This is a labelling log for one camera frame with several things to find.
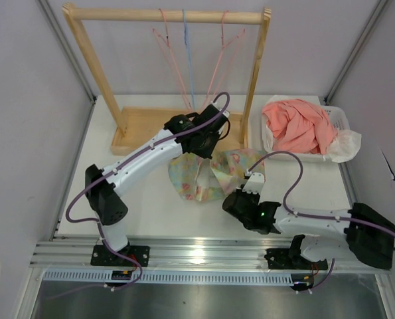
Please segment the floral pastel skirt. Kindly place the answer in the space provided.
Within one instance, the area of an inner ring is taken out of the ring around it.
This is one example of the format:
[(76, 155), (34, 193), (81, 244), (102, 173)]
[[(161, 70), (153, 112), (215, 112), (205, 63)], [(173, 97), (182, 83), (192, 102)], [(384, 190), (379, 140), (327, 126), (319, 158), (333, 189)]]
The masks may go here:
[(243, 184), (246, 170), (263, 155), (264, 152), (253, 149), (215, 151), (210, 159), (183, 154), (169, 163), (169, 179), (183, 199), (223, 199)]

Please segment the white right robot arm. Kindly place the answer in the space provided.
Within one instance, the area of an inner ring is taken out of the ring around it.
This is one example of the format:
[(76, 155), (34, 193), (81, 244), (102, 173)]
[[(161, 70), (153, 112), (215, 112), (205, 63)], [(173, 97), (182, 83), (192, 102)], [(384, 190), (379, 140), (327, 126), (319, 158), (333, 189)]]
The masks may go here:
[(291, 237), (288, 261), (295, 268), (327, 259), (350, 259), (389, 270), (395, 225), (364, 203), (334, 211), (300, 209), (290, 213), (281, 203), (236, 189), (222, 204), (249, 231)]

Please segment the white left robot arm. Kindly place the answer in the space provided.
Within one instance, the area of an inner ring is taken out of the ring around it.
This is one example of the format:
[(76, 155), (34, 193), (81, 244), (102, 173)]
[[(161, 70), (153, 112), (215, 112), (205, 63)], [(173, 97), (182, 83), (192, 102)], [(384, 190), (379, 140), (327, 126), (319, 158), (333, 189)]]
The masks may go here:
[(129, 241), (121, 225), (128, 208), (121, 197), (153, 169), (183, 154), (210, 159), (224, 127), (230, 125), (229, 116), (228, 111), (213, 104), (200, 114), (173, 116), (154, 137), (121, 161), (102, 169), (96, 165), (86, 169), (87, 187), (105, 178), (87, 190), (86, 198), (100, 220), (102, 238), (109, 245), (105, 256), (113, 265), (123, 265), (129, 257)]

